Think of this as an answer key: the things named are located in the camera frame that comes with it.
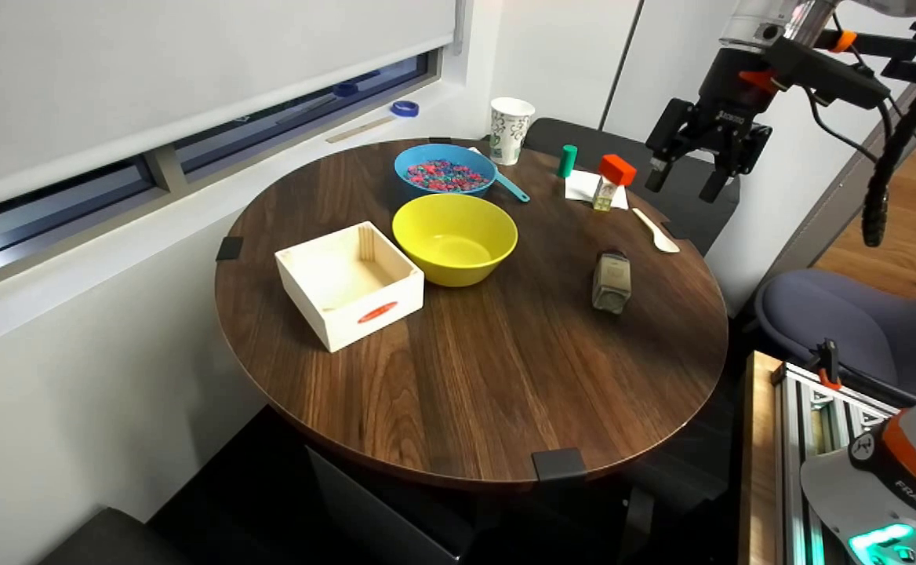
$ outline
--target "white wooden box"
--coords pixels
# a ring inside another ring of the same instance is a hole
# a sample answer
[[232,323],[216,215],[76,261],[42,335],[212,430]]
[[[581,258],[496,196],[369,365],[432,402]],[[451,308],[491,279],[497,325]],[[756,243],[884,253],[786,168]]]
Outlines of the white wooden box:
[[423,269],[374,222],[277,250],[279,282],[329,351],[423,308]]

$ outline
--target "window blind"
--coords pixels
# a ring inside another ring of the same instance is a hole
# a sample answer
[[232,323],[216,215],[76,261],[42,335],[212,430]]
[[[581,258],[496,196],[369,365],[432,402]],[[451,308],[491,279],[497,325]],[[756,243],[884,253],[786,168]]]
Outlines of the window blind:
[[0,202],[451,33],[454,0],[0,4]]

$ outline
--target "window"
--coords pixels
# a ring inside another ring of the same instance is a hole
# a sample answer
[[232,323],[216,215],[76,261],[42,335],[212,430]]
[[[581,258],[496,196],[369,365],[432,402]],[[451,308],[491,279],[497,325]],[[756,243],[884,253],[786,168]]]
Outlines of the window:
[[[381,95],[399,95],[432,73],[436,53],[406,55],[381,68],[355,75],[334,87],[318,87],[269,111],[238,117],[216,130],[173,140],[167,155],[174,157],[182,179],[203,171],[226,171],[252,163],[256,155],[285,140],[300,140],[308,125],[345,118]],[[0,204],[0,269],[40,250],[54,250],[82,228],[96,228],[108,215],[167,196],[167,183],[147,163],[161,149],[147,149],[76,179],[28,192]]]

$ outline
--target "yellow bowl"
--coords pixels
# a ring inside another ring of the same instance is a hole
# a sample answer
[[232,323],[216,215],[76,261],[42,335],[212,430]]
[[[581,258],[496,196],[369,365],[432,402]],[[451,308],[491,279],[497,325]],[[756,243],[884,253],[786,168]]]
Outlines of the yellow bowl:
[[472,285],[513,248],[517,222],[472,195],[423,195],[391,215],[394,243],[436,285]]

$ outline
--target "cup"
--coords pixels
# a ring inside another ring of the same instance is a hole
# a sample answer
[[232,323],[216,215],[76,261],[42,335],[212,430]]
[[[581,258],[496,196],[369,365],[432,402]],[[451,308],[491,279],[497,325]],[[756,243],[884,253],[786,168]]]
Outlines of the cup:
[[535,111],[517,98],[496,98],[488,111],[488,159],[497,167],[513,167],[520,159],[520,140],[535,118]]

